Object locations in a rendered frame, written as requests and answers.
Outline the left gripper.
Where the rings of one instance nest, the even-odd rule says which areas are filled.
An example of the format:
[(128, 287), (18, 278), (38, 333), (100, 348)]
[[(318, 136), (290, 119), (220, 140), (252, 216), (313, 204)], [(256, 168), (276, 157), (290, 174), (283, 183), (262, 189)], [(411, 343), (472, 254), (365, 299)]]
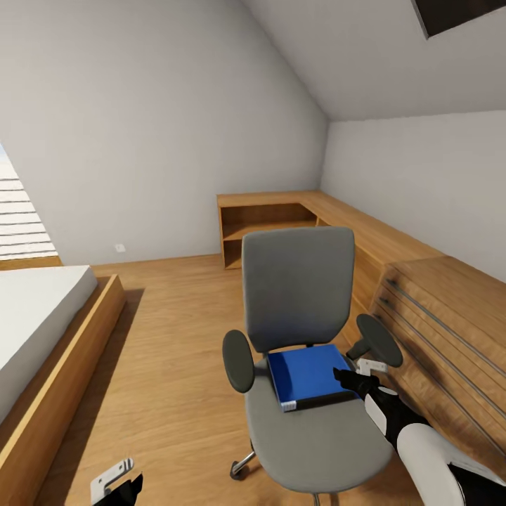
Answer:
[(117, 487), (95, 506), (134, 506), (137, 494), (142, 490), (142, 485), (143, 475), (140, 474), (134, 481), (127, 480)]

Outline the swivel chair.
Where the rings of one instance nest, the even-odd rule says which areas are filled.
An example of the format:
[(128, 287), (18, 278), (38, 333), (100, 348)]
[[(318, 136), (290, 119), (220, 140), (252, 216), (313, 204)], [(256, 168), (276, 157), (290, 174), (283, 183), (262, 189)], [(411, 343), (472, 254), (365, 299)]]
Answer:
[[(229, 330), (222, 354), (232, 387), (244, 393), (252, 452), (232, 464), (242, 469), (257, 456), (264, 471), (290, 491), (341, 493), (368, 482), (391, 462), (394, 447), (372, 421), (361, 397), (281, 412), (267, 355), (274, 349), (329, 344), (349, 319), (355, 239), (345, 226), (278, 228), (242, 238), (245, 329), (263, 359), (253, 363), (245, 334)], [(346, 355), (369, 350), (399, 368), (403, 354), (388, 329), (371, 315), (357, 315), (362, 333)]]

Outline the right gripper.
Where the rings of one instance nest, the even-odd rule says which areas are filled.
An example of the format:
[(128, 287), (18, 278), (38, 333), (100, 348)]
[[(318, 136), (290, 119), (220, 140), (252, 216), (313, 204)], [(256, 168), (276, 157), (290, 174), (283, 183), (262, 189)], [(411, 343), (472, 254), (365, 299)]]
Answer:
[(355, 391), (358, 394), (358, 397), (360, 396), (361, 385), (363, 385), (364, 382), (371, 381), (374, 382), (374, 384), (380, 383), (380, 379), (374, 375), (365, 376), (361, 375), (360, 373), (356, 373), (354, 371), (345, 369), (339, 370), (336, 368), (333, 368), (333, 373), (335, 376), (335, 380), (340, 381), (340, 385), (344, 389)]

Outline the folder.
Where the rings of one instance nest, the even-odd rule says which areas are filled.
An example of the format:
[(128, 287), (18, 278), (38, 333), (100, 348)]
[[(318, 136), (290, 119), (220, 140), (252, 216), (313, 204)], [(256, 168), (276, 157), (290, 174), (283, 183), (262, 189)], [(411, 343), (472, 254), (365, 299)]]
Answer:
[(333, 368), (350, 370), (335, 344), (268, 353), (281, 412), (357, 398), (335, 380)]

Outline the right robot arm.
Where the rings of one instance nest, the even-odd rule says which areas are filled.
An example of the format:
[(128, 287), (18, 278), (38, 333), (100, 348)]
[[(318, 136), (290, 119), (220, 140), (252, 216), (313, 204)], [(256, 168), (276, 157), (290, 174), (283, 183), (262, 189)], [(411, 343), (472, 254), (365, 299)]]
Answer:
[(335, 380), (365, 401), (365, 409), (409, 471), (425, 506), (506, 506), (506, 483), (454, 446), (427, 419), (380, 384), (370, 371), (386, 363), (359, 358), (356, 372), (333, 368)]

